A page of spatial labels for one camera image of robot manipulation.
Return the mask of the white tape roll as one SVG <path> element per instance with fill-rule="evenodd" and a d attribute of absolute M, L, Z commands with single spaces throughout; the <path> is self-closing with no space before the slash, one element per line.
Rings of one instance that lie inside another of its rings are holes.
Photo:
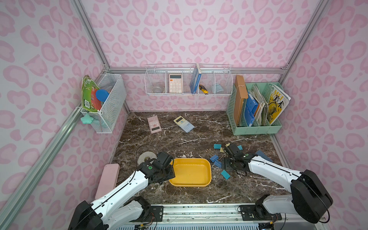
<path fill-rule="evenodd" d="M 156 159 L 156 154 L 152 151 L 146 151 L 138 157 L 137 164 L 140 165 L 141 163 L 144 163 L 152 159 Z"/>

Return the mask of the yellow plastic storage box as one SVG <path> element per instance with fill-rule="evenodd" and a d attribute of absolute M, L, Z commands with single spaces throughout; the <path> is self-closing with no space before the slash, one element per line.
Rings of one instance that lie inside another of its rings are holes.
<path fill-rule="evenodd" d="M 175 178 L 169 182 L 175 187 L 206 187 L 211 183 L 211 165 L 206 159 L 177 158 L 171 165 Z"/>

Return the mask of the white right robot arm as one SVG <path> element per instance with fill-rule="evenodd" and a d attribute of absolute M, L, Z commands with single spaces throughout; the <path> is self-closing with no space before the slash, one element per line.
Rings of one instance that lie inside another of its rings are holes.
<path fill-rule="evenodd" d="M 277 165 L 257 153 L 244 153 L 230 143 L 223 147 L 226 157 L 223 169 L 232 169 L 237 174 L 258 174 L 285 188 L 288 195 L 263 195 L 252 208 L 242 206 L 242 215 L 259 220 L 275 221 L 284 214 L 295 214 L 309 223 L 316 224 L 329 213 L 333 199 L 316 173 L 310 170 L 299 172 Z"/>

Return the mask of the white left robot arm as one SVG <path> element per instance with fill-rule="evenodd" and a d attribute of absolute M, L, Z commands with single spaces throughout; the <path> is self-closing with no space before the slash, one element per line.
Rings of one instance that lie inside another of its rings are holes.
<path fill-rule="evenodd" d="M 159 220 L 151 205 L 138 192 L 151 184 L 175 177 L 173 157 L 166 152 L 141 163 L 136 171 L 112 191 L 92 203 L 82 201 L 72 216 L 70 230 L 114 230 L 131 221 L 144 226 Z"/>

